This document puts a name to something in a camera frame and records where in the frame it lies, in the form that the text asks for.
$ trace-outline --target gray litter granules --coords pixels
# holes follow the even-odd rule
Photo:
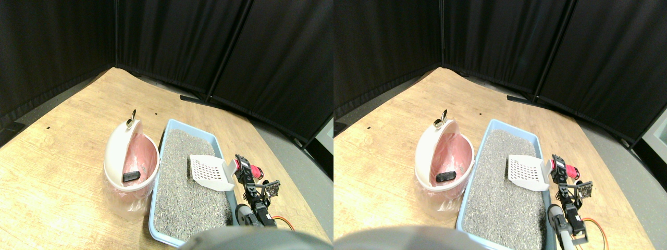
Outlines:
[[[182,241],[201,231],[231,225],[224,192],[202,187],[189,172],[189,155],[215,155],[211,143],[180,129],[169,130],[160,163],[155,229]]]
[[[507,179],[508,155],[535,156],[529,141],[493,130],[468,190],[463,229],[511,249],[541,249],[546,238],[542,193]]]

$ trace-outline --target wire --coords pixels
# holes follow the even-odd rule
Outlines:
[[[273,217],[271,217],[271,219],[279,219],[281,221],[285,221],[285,223],[287,223],[289,228],[292,229],[292,231],[294,231],[294,227],[292,227],[291,223],[289,221],[287,221],[287,219],[285,219],[284,217],[282,217],[282,216],[273,216]]]
[[[590,221],[590,222],[595,223],[596,226],[598,226],[598,228],[600,229],[600,232],[602,232],[602,237],[603,237],[603,241],[602,241],[602,249],[607,249],[607,250],[609,250],[609,244],[608,244],[609,241],[607,240],[607,234],[604,233],[604,230],[602,229],[602,227],[600,226],[600,224],[599,224],[597,221],[595,221],[594,219],[591,219],[591,218],[584,218],[583,221]]]

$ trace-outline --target red component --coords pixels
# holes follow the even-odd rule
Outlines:
[[[551,164],[551,170],[554,170],[556,168],[554,160],[553,159],[549,160],[549,163]],[[573,178],[575,180],[579,179],[579,169],[577,169],[576,167],[565,164],[565,170],[570,178]]]
[[[255,177],[257,179],[260,179],[260,180],[261,180],[261,178],[264,178],[264,172],[258,166],[250,165],[250,168],[252,169],[252,176],[253,177]]]
[[[239,168],[241,167],[241,165],[239,164],[239,160],[234,159],[234,162],[236,162],[236,170],[239,170]],[[250,169],[252,170],[252,177],[255,177],[260,180],[261,178],[264,178],[264,172],[258,166],[250,165]]]

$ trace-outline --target gray floor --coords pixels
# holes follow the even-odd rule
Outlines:
[[[172,87],[171,85],[166,85],[159,80],[145,76],[140,76],[138,78],[162,89],[173,91],[180,95],[194,97],[187,91]],[[17,122],[25,124],[26,127],[30,126],[30,124],[34,123],[44,114],[58,106],[58,104],[88,86],[93,79],[94,77],[87,79],[46,101],[44,104],[20,117]],[[253,122],[253,125],[264,141],[269,145],[273,154],[275,154],[280,163],[285,167],[285,170],[296,184],[297,188],[303,195],[303,198],[308,202],[315,217],[317,217],[317,220],[324,228],[324,231],[326,231],[329,239],[333,241],[334,182],[331,181],[331,179],[329,179],[329,177],[327,177],[307,155],[301,152],[298,147],[290,142],[289,139],[278,130],[261,122]]]
[[[506,95],[523,98],[520,94],[489,81],[477,77],[466,77],[466,79]],[[408,89],[415,83],[415,80],[417,78],[385,92],[336,121],[347,125],[355,123],[382,103]],[[667,249],[667,237],[665,237],[667,235],[667,213],[664,212],[667,207],[667,192],[651,172],[633,156],[633,153],[625,150],[609,133],[589,122],[579,119],[577,122],[616,179],[653,242],[653,246],[656,249]]]

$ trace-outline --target blurry gray object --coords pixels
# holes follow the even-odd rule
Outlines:
[[[371,229],[338,239],[336,249],[485,249],[467,233],[445,227],[387,227]]]
[[[333,249],[305,233],[265,227],[218,227],[198,233],[179,249]]]

